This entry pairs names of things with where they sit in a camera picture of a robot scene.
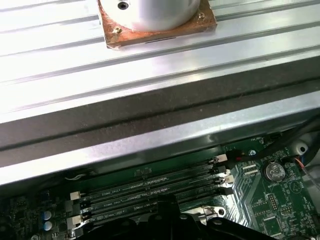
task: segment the black plastic part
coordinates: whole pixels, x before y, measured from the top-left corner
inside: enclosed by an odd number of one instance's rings
[[[224,174],[227,171],[226,166],[215,166],[212,168],[212,174]]]
[[[299,157],[299,155],[286,156],[286,157],[282,158],[282,159],[280,160],[280,162],[281,162],[282,164],[295,163],[295,162],[296,162],[295,158],[297,158],[297,157]]]
[[[212,232],[212,234],[210,234],[211,236],[214,233],[220,233],[221,237],[223,236],[224,239],[228,240],[275,240],[273,237],[221,217],[210,219],[207,222],[207,227],[209,229],[209,233]]]
[[[228,196],[234,194],[234,191],[232,190],[232,187],[221,187],[219,188],[219,193]]]
[[[240,149],[234,149],[234,150],[227,151],[225,154],[226,154],[226,157],[228,158],[228,161],[230,161],[230,160],[236,160],[237,158],[241,158],[244,155],[244,152]]]

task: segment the dimm slot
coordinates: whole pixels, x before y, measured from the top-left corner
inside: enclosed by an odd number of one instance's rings
[[[108,199],[114,199],[123,195],[132,194],[145,188],[155,188],[161,185],[167,185],[171,182],[179,182],[183,179],[190,179],[196,176],[201,176],[204,173],[207,173],[210,169],[212,169],[212,166],[202,166],[199,169],[193,169],[192,171],[188,172],[180,172],[173,175],[172,173],[170,173],[170,175],[163,175],[158,178],[147,179],[146,181],[140,181],[138,183],[135,183],[134,185],[126,184],[118,188],[111,188],[108,191],[99,192],[94,195],[88,195],[80,198],[79,200],[81,202],[90,201],[92,203],[106,201]]]

